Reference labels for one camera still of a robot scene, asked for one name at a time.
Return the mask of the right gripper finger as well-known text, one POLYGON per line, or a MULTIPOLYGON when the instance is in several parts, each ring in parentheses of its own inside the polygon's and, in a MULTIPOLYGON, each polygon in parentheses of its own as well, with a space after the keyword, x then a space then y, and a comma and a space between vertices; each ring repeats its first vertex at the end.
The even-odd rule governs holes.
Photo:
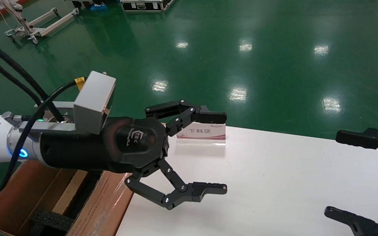
POLYGON ((378 129, 367 128, 362 133, 339 130, 336 134, 336 142, 365 149, 378 149, 378 129))
POLYGON ((351 228, 354 236, 378 236, 378 223, 333 206, 327 206, 324 215, 351 228))

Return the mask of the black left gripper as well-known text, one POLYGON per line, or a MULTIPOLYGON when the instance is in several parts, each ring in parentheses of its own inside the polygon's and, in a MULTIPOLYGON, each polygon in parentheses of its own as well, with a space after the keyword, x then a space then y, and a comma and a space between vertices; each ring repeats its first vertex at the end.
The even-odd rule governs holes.
POLYGON ((168 136, 174 136, 193 122, 225 124, 225 112, 210 111, 185 100, 145 108, 145 119, 108 118, 99 134, 44 133, 40 138, 43 162, 50 167, 132 173, 125 180, 135 194, 168 210, 184 202, 199 203, 206 194, 224 195, 226 184, 193 182, 186 184, 164 157, 168 136), (162 125, 158 120, 174 117, 162 125), (144 174, 161 170, 174 190, 164 194, 142 182, 144 174))

